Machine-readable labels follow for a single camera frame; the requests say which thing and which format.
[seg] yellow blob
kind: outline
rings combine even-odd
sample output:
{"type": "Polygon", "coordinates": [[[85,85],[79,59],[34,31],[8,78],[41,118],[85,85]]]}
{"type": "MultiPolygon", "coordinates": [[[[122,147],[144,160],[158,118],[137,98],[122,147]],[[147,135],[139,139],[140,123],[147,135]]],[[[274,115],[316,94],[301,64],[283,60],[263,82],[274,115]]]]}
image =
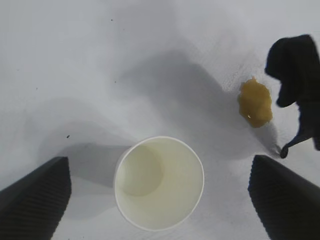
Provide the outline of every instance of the yellow blob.
{"type": "Polygon", "coordinates": [[[239,113],[253,128],[260,128],[273,118],[269,90],[253,76],[242,84],[238,96],[239,113]]]}

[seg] black cloth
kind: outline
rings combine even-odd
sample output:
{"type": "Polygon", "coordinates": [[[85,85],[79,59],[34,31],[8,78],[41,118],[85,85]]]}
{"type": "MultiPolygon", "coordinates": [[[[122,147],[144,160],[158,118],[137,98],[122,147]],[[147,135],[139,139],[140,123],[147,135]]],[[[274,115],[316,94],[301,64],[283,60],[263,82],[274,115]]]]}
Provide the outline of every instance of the black cloth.
{"type": "Polygon", "coordinates": [[[316,44],[309,35],[278,40],[270,49],[265,73],[281,82],[276,101],[285,108],[299,106],[299,130],[281,150],[288,155],[289,147],[313,138],[320,151],[320,60],[316,44]]]}
{"type": "Polygon", "coordinates": [[[318,186],[272,158],[256,155],[248,191],[270,239],[320,239],[318,186]]]}

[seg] white paper cup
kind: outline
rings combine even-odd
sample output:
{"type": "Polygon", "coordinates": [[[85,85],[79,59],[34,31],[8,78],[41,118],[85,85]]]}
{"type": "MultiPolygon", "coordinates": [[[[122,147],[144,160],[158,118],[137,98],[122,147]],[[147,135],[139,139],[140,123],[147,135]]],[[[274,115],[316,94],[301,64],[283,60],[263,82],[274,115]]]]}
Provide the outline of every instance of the white paper cup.
{"type": "Polygon", "coordinates": [[[173,228],[196,208],[204,189],[204,169],[184,142],[148,138],[129,148],[114,175],[116,204],[122,215],[147,231],[173,228]]]}

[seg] white surface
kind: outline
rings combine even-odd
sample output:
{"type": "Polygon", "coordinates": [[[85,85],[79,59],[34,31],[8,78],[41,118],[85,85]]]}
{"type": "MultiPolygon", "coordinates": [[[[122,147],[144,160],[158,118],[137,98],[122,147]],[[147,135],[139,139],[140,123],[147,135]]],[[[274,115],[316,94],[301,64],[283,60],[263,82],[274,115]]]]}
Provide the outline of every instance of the white surface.
{"type": "Polygon", "coordinates": [[[133,225],[149,231],[169,230],[195,210],[204,182],[202,163],[187,144],[168,136],[151,137],[120,157],[115,200],[133,225]]]}
{"type": "MultiPolygon", "coordinates": [[[[255,75],[276,100],[268,50],[305,33],[319,42],[319,9],[318,0],[0,1],[0,189],[67,154],[73,193],[54,240],[268,239],[247,193],[250,167],[296,134],[297,107],[273,105],[272,123],[253,130],[237,94],[255,75]],[[152,233],[117,210],[106,159],[110,146],[156,135],[195,150],[205,188],[187,221],[152,233]]],[[[311,141],[282,162],[320,185],[311,141]]]]}

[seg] black fabric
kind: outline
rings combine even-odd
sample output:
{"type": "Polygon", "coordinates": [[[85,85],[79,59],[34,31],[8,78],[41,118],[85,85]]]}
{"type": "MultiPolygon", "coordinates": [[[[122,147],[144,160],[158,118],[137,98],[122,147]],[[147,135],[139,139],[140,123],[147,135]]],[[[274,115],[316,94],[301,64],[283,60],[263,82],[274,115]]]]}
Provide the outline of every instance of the black fabric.
{"type": "Polygon", "coordinates": [[[256,155],[248,191],[270,239],[320,239],[319,187],[272,158],[256,155]]]}
{"type": "Polygon", "coordinates": [[[55,157],[0,191],[0,240],[50,240],[71,196],[67,157],[55,157]]]}
{"type": "Polygon", "coordinates": [[[310,138],[320,151],[320,60],[313,39],[301,35],[278,40],[269,51],[265,72],[281,82],[277,105],[296,103],[300,111],[297,135],[280,156],[285,158],[290,147],[310,138]]]}

